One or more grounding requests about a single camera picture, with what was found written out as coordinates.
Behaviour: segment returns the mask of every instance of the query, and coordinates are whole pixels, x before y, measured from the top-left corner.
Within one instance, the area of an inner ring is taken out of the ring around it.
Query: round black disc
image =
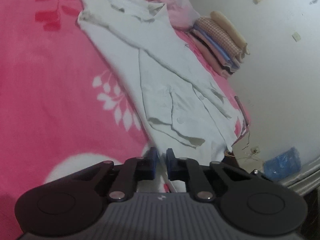
[[[292,232],[307,215],[307,205],[299,195],[261,179],[235,183],[221,198],[220,210],[237,228],[260,236]]]
[[[46,184],[22,195],[15,215],[25,232],[66,236],[92,225],[103,209],[101,197],[85,181],[62,186]]]

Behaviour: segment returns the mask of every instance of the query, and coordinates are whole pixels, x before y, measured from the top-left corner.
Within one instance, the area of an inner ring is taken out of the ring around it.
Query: shirt button
[[[177,118],[177,122],[178,122],[179,124],[183,124],[183,123],[184,123],[184,121],[183,121],[181,118]]]

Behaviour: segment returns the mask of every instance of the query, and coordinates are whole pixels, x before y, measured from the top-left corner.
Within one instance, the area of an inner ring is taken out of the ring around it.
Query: blue plastic bag
[[[278,181],[289,175],[297,173],[301,169],[299,152],[295,147],[281,155],[266,161],[263,165],[267,178]]]

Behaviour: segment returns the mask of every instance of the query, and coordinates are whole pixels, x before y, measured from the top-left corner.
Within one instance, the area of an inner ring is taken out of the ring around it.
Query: beige cloth
[[[240,32],[237,31],[236,27],[228,20],[227,17],[223,15],[222,12],[213,11],[210,13],[210,17],[214,20],[222,29],[224,29],[234,41],[234,43],[243,50],[242,58],[244,58],[244,53],[249,55],[249,49],[247,48],[247,42]]]
[[[242,49],[214,20],[209,17],[200,17],[196,20],[196,24],[226,51],[232,61],[241,61]]]

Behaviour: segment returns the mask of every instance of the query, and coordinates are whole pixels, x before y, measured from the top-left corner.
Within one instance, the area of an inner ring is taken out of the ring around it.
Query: checkered fabric
[[[214,20],[208,17],[200,17],[196,24],[203,29],[211,38],[216,41],[229,55],[231,59],[241,59],[242,50],[233,42],[227,34]]]

